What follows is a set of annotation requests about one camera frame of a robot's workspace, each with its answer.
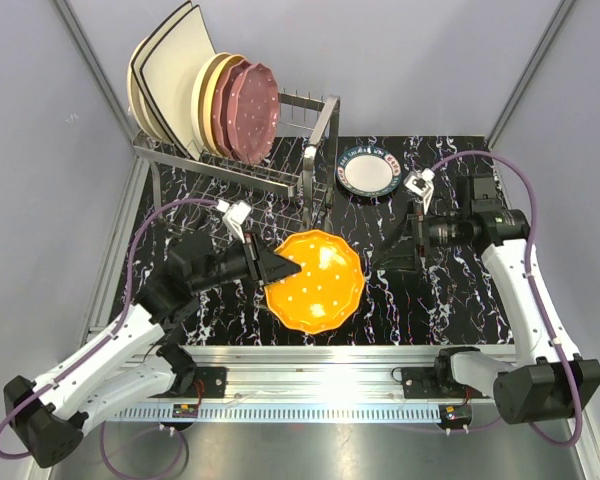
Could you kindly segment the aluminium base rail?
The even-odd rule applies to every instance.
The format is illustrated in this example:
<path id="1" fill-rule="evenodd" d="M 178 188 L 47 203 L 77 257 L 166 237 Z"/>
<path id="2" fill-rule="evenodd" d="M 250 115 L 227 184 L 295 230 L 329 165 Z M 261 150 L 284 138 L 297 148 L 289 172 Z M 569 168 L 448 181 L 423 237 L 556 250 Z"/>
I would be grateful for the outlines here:
<path id="1" fill-rule="evenodd" d="M 362 403 L 400 388 L 395 372 L 403 367 L 433 367 L 440 346 L 202 346 L 171 342 L 160 325 L 137 320 L 111 323 L 91 334 L 78 351 L 84 359 L 78 376 L 88 389 L 129 374 L 145 387 L 144 398 L 167 394 L 178 374 L 200 366 L 228 369 L 222 399 L 267 398 L 314 403 Z"/>

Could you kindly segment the aluminium frame post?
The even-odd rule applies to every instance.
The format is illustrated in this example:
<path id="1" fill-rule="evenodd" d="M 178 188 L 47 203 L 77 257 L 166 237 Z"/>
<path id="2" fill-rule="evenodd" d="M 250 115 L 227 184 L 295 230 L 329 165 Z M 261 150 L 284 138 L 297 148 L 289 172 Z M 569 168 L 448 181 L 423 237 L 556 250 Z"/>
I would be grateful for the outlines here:
<path id="1" fill-rule="evenodd" d="M 493 150 L 511 121 L 514 113 L 524 98 L 533 82 L 538 70 L 549 54 L 573 10 L 578 5 L 578 0 L 560 0 L 534 47 L 528 61 L 519 75 L 514 88 L 508 96 L 494 126 L 487 136 L 487 146 Z"/>
<path id="2" fill-rule="evenodd" d="M 135 138 L 135 130 L 132 128 L 116 93 L 97 58 L 96 51 L 86 35 L 78 16 L 67 0 L 51 0 L 52 7 L 59 15 L 71 41 L 77 49 L 80 57 L 87 67 L 95 86 L 102 95 L 110 112 L 113 114 L 120 130 L 129 142 Z"/>

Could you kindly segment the aluminium frame post left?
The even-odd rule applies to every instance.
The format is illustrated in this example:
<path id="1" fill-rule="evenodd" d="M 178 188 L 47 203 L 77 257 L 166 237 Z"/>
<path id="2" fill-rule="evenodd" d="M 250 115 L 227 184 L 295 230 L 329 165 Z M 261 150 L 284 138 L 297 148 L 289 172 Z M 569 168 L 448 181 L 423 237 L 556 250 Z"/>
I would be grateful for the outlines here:
<path id="1" fill-rule="evenodd" d="M 132 128 L 116 93 L 97 58 L 96 51 L 86 35 L 78 16 L 67 0 L 51 0 L 52 7 L 59 15 L 71 41 L 77 49 L 80 57 L 87 67 L 95 86 L 102 95 L 110 112 L 113 114 L 120 130 L 129 142 L 135 138 L 135 130 Z"/>

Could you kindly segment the pink dotted plate front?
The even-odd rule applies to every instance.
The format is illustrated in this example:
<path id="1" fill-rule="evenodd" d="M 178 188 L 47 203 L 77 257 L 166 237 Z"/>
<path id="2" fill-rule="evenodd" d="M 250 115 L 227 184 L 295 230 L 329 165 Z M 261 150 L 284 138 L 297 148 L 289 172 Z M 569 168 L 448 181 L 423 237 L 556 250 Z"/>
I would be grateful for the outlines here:
<path id="1" fill-rule="evenodd" d="M 278 86 L 270 68 L 255 63 L 240 73 L 228 106 L 228 138 L 233 155 L 248 165 L 269 154 L 279 120 Z"/>

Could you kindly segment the white plate teal rim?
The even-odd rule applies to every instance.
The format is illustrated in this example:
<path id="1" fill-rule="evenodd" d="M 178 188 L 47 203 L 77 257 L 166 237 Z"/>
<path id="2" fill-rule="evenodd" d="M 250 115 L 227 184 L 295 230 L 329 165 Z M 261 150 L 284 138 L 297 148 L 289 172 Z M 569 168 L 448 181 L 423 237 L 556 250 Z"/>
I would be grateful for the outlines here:
<path id="1" fill-rule="evenodd" d="M 389 151 L 375 146 L 346 150 L 336 162 L 339 183 L 352 194 L 365 198 L 392 193 L 402 178 L 399 161 Z"/>

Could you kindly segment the pink dotted plate rear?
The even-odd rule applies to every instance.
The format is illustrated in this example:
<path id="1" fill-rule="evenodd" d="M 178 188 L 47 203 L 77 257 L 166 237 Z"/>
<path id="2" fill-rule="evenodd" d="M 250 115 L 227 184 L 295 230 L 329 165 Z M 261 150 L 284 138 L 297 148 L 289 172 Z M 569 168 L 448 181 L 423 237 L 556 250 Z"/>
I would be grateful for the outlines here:
<path id="1" fill-rule="evenodd" d="M 231 90 L 237 76 L 242 73 L 251 63 L 244 57 L 237 65 L 224 72 L 220 79 L 219 98 L 215 104 L 216 113 L 214 114 L 213 133 L 216 140 L 217 149 L 222 157 L 231 158 L 232 149 L 228 139 L 228 106 Z"/>

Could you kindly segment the white round plate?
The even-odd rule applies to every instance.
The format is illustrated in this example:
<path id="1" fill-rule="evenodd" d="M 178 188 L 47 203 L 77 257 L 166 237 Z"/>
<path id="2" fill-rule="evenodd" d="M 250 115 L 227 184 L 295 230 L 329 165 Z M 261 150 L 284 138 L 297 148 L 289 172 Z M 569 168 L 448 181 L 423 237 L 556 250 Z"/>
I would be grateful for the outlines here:
<path id="1" fill-rule="evenodd" d="M 193 83 L 191 95 L 191 122 L 193 128 L 193 143 L 199 152 L 203 152 L 205 149 L 205 143 L 202 134 L 201 110 L 203 108 L 206 86 L 215 68 L 222 60 L 228 57 L 229 53 L 227 52 L 217 53 L 210 57 L 200 67 Z"/>

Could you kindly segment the cream square plate black rim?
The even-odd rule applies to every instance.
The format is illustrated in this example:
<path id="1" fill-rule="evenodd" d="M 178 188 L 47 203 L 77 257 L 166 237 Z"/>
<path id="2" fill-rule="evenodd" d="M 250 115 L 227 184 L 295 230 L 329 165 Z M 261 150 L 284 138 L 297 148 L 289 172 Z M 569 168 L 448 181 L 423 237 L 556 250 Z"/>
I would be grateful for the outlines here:
<path id="1" fill-rule="evenodd" d="M 131 68 L 140 90 L 167 139 L 183 155 L 197 159 L 191 120 L 193 84 L 215 55 L 201 8 L 184 2 L 167 16 L 140 50 Z"/>

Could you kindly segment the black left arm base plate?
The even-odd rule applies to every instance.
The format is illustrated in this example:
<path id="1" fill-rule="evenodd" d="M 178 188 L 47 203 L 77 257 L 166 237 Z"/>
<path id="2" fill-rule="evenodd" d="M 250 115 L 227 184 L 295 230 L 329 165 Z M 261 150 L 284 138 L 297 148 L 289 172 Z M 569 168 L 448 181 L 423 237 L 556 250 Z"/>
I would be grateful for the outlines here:
<path id="1" fill-rule="evenodd" d="M 194 371 L 178 374 L 167 394 L 176 398 L 222 399 L 227 387 L 228 369 L 218 366 L 196 367 Z"/>

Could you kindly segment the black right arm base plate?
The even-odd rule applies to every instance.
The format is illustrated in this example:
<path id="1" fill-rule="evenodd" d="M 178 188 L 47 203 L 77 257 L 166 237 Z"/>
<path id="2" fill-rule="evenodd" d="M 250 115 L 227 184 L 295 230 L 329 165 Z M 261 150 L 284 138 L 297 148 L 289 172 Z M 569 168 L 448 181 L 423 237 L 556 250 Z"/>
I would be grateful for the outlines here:
<path id="1" fill-rule="evenodd" d="M 405 399 L 464 399 L 465 389 L 442 385 L 433 367 L 403 367 L 401 386 Z"/>

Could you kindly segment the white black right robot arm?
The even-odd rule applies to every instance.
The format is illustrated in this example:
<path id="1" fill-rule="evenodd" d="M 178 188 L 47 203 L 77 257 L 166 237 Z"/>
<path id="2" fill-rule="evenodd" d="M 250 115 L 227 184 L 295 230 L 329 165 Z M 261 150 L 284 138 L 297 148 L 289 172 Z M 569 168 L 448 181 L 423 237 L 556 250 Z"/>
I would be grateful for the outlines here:
<path id="1" fill-rule="evenodd" d="M 498 361 L 477 347 L 443 348 L 425 384 L 445 397 L 492 398 L 508 424 L 575 417 L 600 386 L 600 363 L 583 358 L 564 330 L 540 274 L 526 216 L 504 205 L 488 175 L 462 177 L 457 184 L 457 211 L 428 214 L 422 204 L 412 203 L 372 265 L 422 273 L 433 252 L 472 247 L 500 296 L 516 360 Z"/>

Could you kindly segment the yellow round plate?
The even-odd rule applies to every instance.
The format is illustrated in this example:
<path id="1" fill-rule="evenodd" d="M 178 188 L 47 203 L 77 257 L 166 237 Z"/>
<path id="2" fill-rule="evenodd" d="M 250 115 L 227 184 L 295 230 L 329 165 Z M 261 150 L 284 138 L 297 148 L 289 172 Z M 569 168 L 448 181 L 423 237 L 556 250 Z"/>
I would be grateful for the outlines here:
<path id="1" fill-rule="evenodd" d="M 215 104 L 219 98 L 220 79 L 226 70 L 237 65 L 242 60 L 244 60 L 242 55 L 227 52 L 219 53 L 212 59 L 209 79 L 206 81 L 204 90 L 202 108 L 203 139 L 210 153 L 219 152 L 213 133 L 213 122 L 214 114 L 216 113 Z"/>

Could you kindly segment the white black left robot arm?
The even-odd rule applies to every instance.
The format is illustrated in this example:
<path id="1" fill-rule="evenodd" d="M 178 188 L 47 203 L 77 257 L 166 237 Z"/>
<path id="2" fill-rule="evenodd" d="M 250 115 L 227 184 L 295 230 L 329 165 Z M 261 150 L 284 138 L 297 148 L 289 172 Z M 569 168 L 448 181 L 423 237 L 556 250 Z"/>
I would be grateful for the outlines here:
<path id="1" fill-rule="evenodd" d="M 220 251 L 202 232 L 186 235 L 96 337 L 36 378 L 17 375 L 4 386 L 3 424 L 39 467 L 60 463 L 115 413 L 193 390 L 197 366 L 179 332 L 199 293 L 237 280 L 267 286 L 300 270 L 251 232 Z"/>

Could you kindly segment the pink dotted plate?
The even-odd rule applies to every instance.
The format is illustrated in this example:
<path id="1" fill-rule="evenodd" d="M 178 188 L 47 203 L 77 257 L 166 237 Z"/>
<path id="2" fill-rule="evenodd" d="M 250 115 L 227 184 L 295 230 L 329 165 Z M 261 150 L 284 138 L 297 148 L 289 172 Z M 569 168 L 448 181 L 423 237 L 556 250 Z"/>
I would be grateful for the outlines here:
<path id="1" fill-rule="evenodd" d="M 279 120 L 278 86 L 270 68 L 255 63 L 240 73 L 228 106 L 228 138 L 233 155 L 248 165 L 269 154 Z"/>
<path id="2" fill-rule="evenodd" d="M 215 104 L 216 113 L 214 114 L 213 133 L 216 140 L 217 149 L 222 157 L 231 158 L 232 149 L 228 139 L 228 106 L 231 90 L 237 76 L 242 73 L 251 63 L 244 57 L 237 65 L 224 72 L 220 79 L 219 98 Z"/>

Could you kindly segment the orange dotted plate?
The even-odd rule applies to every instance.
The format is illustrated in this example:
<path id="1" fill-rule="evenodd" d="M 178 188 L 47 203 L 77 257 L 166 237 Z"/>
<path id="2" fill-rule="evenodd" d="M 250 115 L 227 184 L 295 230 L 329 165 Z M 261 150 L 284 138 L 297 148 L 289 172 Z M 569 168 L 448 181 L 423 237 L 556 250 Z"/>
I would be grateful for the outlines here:
<path id="1" fill-rule="evenodd" d="M 358 309 L 365 276 L 345 239 L 314 229 L 290 235 L 275 252 L 300 266 L 264 288 L 269 311 L 285 327 L 315 335 L 341 327 Z"/>

